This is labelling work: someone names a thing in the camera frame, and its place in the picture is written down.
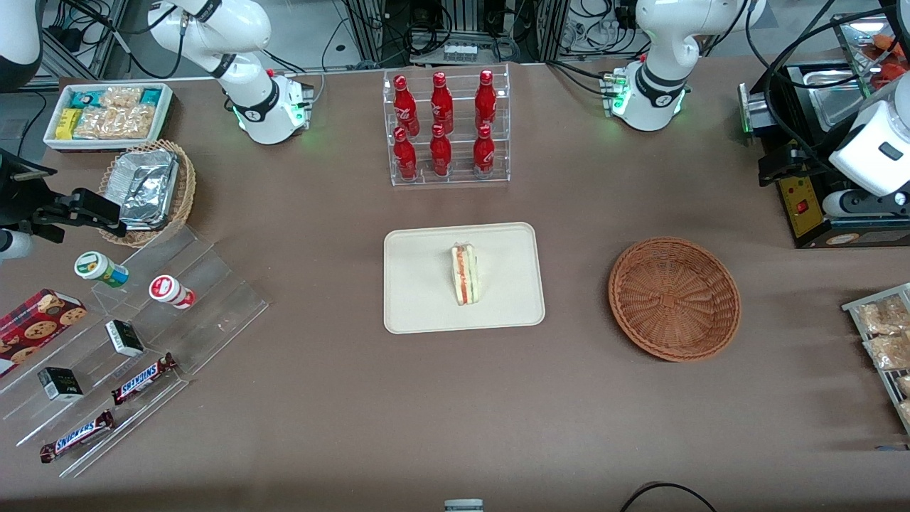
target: brown tablecloth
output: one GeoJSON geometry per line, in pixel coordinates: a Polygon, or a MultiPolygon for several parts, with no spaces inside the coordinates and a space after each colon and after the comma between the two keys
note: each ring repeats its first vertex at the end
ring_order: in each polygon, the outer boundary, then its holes
{"type": "MultiPolygon", "coordinates": [[[[173,82],[190,223],[274,303],[75,480],[0,429],[0,509],[601,511],[671,480],[721,510],[906,510],[910,454],[873,451],[905,438],[839,306],[910,281],[907,252],[792,249],[740,130],[735,88],[760,70],[704,59],[678,118],[639,133],[551,69],[511,66],[512,182],[456,190],[390,186],[381,72],[331,76],[312,129],[274,147],[215,81],[173,82]],[[518,220],[537,231],[542,324],[386,332],[389,231],[518,220]],[[738,283],[740,332],[710,361],[655,360],[608,313],[612,262],[656,235],[701,244],[738,283]]],[[[48,181],[94,187],[110,159],[48,151],[48,181]]],[[[42,287],[87,294],[82,251],[128,255],[66,238],[0,268],[0,311],[42,287]]],[[[631,510],[649,504],[700,509],[662,490],[631,510]]]]}

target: empty wicker basket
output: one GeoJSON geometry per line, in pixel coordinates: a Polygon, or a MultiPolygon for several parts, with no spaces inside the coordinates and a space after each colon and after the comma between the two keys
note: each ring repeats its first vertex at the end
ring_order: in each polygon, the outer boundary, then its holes
{"type": "Polygon", "coordinates": [[[607,293],[622,330],[668,361],[712,357],[739,328],[733,277],[710,252],[683,239],[632,245],[613,265],[607,293]]]}

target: acrylic display stand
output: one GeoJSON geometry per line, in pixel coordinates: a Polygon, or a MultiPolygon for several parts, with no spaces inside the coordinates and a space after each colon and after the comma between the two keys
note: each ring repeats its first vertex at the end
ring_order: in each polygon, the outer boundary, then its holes
{"type": "Polygon", "coordinates": [[[444,69],[449,91],[455,110],[455,126],[449,134],[452,146],[452,169],[448,177],[442,178],[433,172],[430,156],[433,116],[430,110],[430,97],[433,94],[433,69],[406,68],[386,71],[383,77],[382,106],[386,120],[386,143],[389,147],[389,169],[392,185],[447,185],[458,183],[464,185],[489,185],[508,182],[511,177],[511,116],[509,68],[497,66],[465,66],[444,69]],[[478,179],[474,175],[474,141],[477,140],[477,126],[474,122],[474,96],[480,85],[480,72],[489,69],[493,72],[493,88],[496,89],[496,120],[491,126],[491,138],[496,145],[493,153],[493,170],[487,179],[478,179]],[[417,151],[417,179],[405,181],[401,178],[395,162],[393,147],[395,139],[392,130],[398,125],[395,118],[395,87],[392,78],[404,75],[408,79],[408,89],[417,101],[417,118],[420,122],[420,133],[410,142],[417,151]]]}
{"type": "Polygon", "coordinates": [[[165,230],[135,252],[124,266],[129,280],[120,288],[97,284],[92,292],[99,304],[88,304],[89,314],[61,333],[0,385],[0,415],[17,445],[35,453],[41,446],[91,422],[105,409],[116,429],[98,435],[58,457],[49,466],[60,476],[78,476],[132,432],[161,405],[183,390],[203,365],[255,320],[268,304],[248,283],[218,257],[212,244],[188,227],[165,230]],[[153,301],[148,284],[169,274],[196,293],[196,303],[185,310],[153,301]],[[121,355],[107,337],[111,319],[132,323],[145,346],[137,358],[121,355]],[[114,406],[111,391],[140,374],[170,352],[179,368],[167,372],[126,403],[114,406]],[[71,369],[83,396],[71,404],[50,401],[38,382],[46,366],[71,369]]]}

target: yellow snack package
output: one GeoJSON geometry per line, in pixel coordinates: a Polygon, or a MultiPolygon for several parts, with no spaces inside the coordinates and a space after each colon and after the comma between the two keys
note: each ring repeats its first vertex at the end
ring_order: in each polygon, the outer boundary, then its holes
{"type": "Polygon", "coordinates": [[[60,121],[57,122],[57,128],[54,130],[54,137],[59,140],[69,140],[73,138],[73,130],[79,123],[82,116],[80,108],[64,108],[60,113],[60,121]]]}

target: red cap bottle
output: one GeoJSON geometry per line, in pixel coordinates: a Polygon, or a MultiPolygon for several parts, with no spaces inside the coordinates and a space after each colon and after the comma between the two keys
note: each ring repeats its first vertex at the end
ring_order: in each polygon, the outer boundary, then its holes
{"type": "Polygon", "coordinates": [[[433,125],[433,140],[430,141],[430,153],[433,155],[433,172],[445,178],[449,176],[452,163],[452,145],[446,137],[445,128],[437,123],[433,125]]]}
{"type": "Polygon", "coordinates": [[[417,152],[414,146],[408,140],[408,132],[404,127],[395,127],[392,132],[395,136],[395,146],[392,151],[395,153],[395,161],[398,164],[401,179],[413,181],[417,179],[417,152]]]}
{"type": "Polygon", "coordinates": [[[452,106],[452,93],[446,86],[446,74],[433,73],[433,96],[430,98],[433,109],[433,122],[441,124],[446,133],[455,129],[455,113],[452,106]]]}
{"type": "Polygon", "coordinates": [[[493,89],[493,72],[484,69],[480,72],[480,87],[474,97],[474,123],[477,129],[481,125],[491,125],[496,120],[496,91],[493,89]]]}
{"type": "Polygon", "coordinates": [[[409,137],[417,137],[420,133],[420,122],[417,120],[417,102],[408,90],[408,79],[403,75],[396,76],[392,83],[395,85],[395,118],[399,126],[408,131],[409,137]]]}
{"type": "Polygon", "coordinates": [[[490,125],[480,125],[477,140],[474,141],[474,175],[480,179],[490,177],[493,172],[493,152],[496,145],[490,138],[490,125]]]}

